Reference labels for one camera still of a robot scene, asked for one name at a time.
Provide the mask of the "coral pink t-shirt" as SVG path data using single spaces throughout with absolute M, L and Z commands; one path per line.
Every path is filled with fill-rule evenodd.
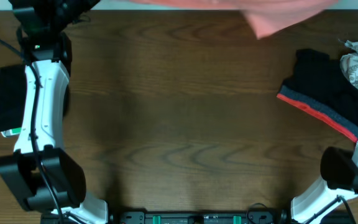
M 338 3 L 338 0 L 133 0 L 186 9 L 240 10 L 256 38 L 268 37 L 307 20 Z

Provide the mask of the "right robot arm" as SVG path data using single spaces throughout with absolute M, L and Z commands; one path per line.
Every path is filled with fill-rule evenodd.
M 290 203 L 291 219 L 297 223 L 321 223 L 341 204 L 358 197 L 358 141 L 354 151 L 337 147 L 325 150 L 320 176 Z

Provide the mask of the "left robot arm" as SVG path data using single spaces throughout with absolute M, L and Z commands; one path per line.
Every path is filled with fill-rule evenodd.
M 65 152 L 63 110 L 70 81 L 71 41 L 64 30 L 96 0 L 13 1 L 25 63 L 21 131 L 0 175 L 22 209 L 48 223 L 107 223 L 108 205 L 86 189 L 83 169 Z

